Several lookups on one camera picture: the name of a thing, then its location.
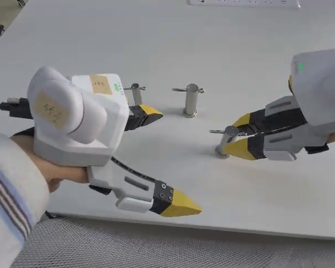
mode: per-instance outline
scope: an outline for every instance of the metal base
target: metal base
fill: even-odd
[[[216,146],[216,148],[214,149],[214,152],[216,153],[217,157],[218,158],[221,158],[221,159],[226,159],[226,158],[229,158],[231,155],[229,154],[226,154],[226,155],[222,155],[220,152],[219,152],[219,146]]]
[[[197,110],[193,114],[186,113],[186,109],[184,109],[183,112],[184,112],[184,116],[187,117],[187,118],[193,118],[197,114]]]

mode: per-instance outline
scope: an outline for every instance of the white sleeve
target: white sleeve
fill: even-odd
[[[8,268],[49,200],[46,180],[29,156],[0,134],[0,268]]]

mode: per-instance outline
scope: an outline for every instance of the yellow fingertip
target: yellow fingertip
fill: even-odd
[[[173,201],[171,204],[160,214],[163,217],[181,217],[196,215],[202,212],[202,209],[191,198],[183,192],[174,189]]]
[[[239,127],[243,125],[248,125],[250,123],[251,114],[246,113],[244,116],[240,117],[236,123],[233,124],[234,127]]]
[[[292,93],[294,93],[294,92],[293,92],[293,77],[292,77],[291,75],[289,76],[288,84],[289,84],[289,89],[290,89],[290,91],[291,91]]]
[[[256,160],[255,157],[248,151],[248,139],[228,143],[224,148],[223,152],[238,158],[246,160]]]
[[[157,109],[154,109],[154,108],[152,108],[152,107],[150,107],[150,106],[148,106],[148,105],[140,104],[139,106],[140,106],[140,108],[143,109],[143,111],[144,111],[147,115],[149,115],[149,114],[162,114],[162,113],[159,112]]]

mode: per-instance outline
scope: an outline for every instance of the gray mesh chair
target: gray mesh chair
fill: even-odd
[[[54,218],[12,265],[34,267],[335,268],[335,241]]]

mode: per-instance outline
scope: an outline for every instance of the metal pin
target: metal pin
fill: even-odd
[[[215,153],[221,159],[228,158],[229,154],[223,152],[223,148],[226,146],[226,144],[235,142],[236,138],[240,135],[238,128],[234,126],[228,126],[224,131],[210,130],[210,133],[223,134],[221,142],[215,149]]]
[[[185,89],[173,88],[173,91],[186,92],[184,115],[188,118],[195,117],[197,114],[197,96],[198,93],[204,93],[203,88],[199,88],[195,84],[189,84]]]
[[[125,88],[124,90],[131,90],[133,93],[133,98],[135,105],[140,105],[143,103],[142,98],[141,98],[141,90],[146,90],[146,86],[140,87],[139,84],[134,83],[131,85],[130,88]]]

